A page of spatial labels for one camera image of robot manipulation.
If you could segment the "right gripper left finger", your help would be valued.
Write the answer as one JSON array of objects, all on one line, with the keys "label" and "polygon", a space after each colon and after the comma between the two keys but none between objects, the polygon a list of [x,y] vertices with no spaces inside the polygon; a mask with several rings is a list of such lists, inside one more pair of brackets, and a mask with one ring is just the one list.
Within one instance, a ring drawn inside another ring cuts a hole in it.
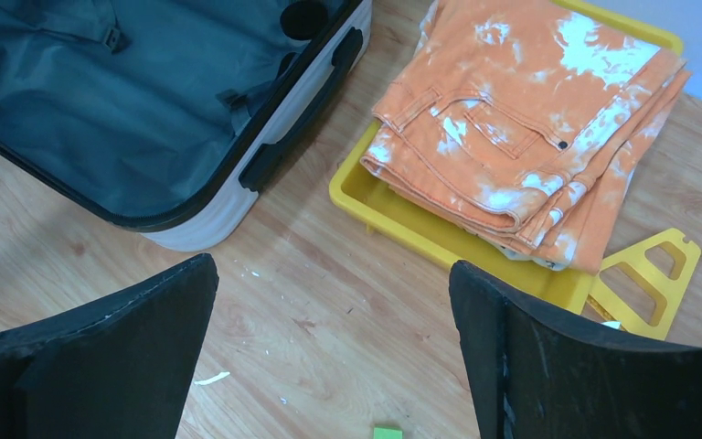
[{"label": "right gripper left finger", "polygon": [[201,253],[0,332],[0,438],[173,438],[218,290]]}]

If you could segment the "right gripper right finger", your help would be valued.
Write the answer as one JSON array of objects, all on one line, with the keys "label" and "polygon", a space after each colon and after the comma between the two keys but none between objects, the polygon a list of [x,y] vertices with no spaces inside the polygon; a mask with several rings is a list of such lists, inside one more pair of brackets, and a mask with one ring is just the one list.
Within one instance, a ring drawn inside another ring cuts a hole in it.
[{"label": "right gripper right finger", "polygon": [[449,295],[483,438],[702,438],[702,348],[593,322],[467,261]]}]

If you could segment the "black white space suitcase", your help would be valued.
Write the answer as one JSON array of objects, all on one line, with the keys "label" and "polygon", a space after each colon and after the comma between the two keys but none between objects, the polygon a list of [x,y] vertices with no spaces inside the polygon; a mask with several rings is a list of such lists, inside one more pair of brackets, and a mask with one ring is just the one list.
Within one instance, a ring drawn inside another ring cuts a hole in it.
[{"label": "black white space suitcase", "polygon": [[368,1],[0,1],[0,155],[174,251],[225,240],[342,87]]}]

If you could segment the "orange tie-dye jeans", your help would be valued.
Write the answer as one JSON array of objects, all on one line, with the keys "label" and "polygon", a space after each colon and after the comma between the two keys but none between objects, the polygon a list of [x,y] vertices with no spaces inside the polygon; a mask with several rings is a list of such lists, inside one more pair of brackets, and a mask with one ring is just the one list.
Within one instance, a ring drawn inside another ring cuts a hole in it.
[{"label": "orange tie-dye jeans", "polygon": [[511,260],[594,274],[688,78],[674,51],[550,1],[436,1],[360,162]]}]

